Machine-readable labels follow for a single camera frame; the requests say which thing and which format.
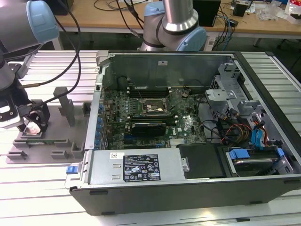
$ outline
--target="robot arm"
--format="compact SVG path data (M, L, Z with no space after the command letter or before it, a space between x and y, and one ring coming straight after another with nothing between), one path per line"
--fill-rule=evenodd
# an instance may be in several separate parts
M198 25L192 0L163 0L145 7L142 51L199 51L206 31Z
M44 1L28 1L0 6L0 128L23 125L23 117L44 124L47 117L22 111L32 103L3 54L45 44L59 36L59 30L49 6ZM45 108L37 112L43 114Z

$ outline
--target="white sticker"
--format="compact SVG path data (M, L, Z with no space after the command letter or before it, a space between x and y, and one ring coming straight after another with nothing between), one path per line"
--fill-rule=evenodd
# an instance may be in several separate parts
M110 159L123 159L124 152L111 152Z
M158 66L167 66L167 61L158 61Z

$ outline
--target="blue clip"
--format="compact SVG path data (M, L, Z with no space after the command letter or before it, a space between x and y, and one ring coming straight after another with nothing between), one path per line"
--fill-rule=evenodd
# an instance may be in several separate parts
M261 129L258 129L256 126L253 128L251 142L253 145L258 147L260 150L263 150L263 147L261 146L262 134L263 134L263 132Z
M250 158L248 150L244 148L232 149L230 152L231 159L248 159Z
M258 134L257 134L257 137L256 137L256 143L255 143L255 146L256 146L256 147L261 148L261 144L260 144L261 137L262 137L262 130L260 129L260 130L258 131Z
M278 148L277 151L280 157L284 157L284 151L282 150L282 148Z
M66 170L66 174L78 174L77 169L78 166L68 166Z

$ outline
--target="white box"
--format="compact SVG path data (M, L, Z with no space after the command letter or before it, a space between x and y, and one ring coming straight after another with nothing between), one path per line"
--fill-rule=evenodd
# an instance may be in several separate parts
M301 20L297 20L293 18L291 15L287 15L286 20L290 22L291 24L301 24Z

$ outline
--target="warning label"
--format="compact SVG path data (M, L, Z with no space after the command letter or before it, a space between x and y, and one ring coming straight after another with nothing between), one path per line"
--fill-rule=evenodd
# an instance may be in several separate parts
M157 154L123 156L125 182L161 180Z

